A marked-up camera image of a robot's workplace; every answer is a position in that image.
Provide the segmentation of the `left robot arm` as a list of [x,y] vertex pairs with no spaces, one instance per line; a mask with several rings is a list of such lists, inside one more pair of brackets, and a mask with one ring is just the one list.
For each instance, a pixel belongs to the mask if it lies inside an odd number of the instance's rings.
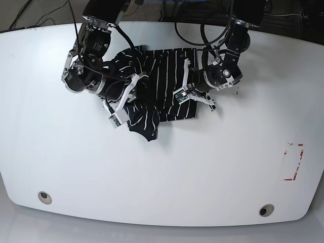
[[231,88],[240,82],[242,72],[238,61],[250,46],[249,28],[261,25],[265,6],[266,1],[231,1],[226,27],[211,42],[207,41],[205,25],[200,25],[202,68],[191,67],[190,59],[185,58],[182,86],[173,92],[179,104],[194,100],[215,109],[209,92]]

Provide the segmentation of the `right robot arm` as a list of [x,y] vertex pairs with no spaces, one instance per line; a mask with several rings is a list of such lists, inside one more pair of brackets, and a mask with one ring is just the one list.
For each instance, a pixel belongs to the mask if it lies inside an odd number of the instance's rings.
[[87,90],[102,99],[109,113],[109,121],[117,128],[129,121],[124,107],[137,98],[136,86],[148,73],[132,71],[123,74],[117,63],[104,61],[111,43],[111,29],[117,32],[130,45],[133,60],[135,46],[121,30],[119,22],[126,13],[130,1],[89,1],[83,11],[85,22],[76,29],[76,41],[69,51],[62,73],[62,81],[73,93]]

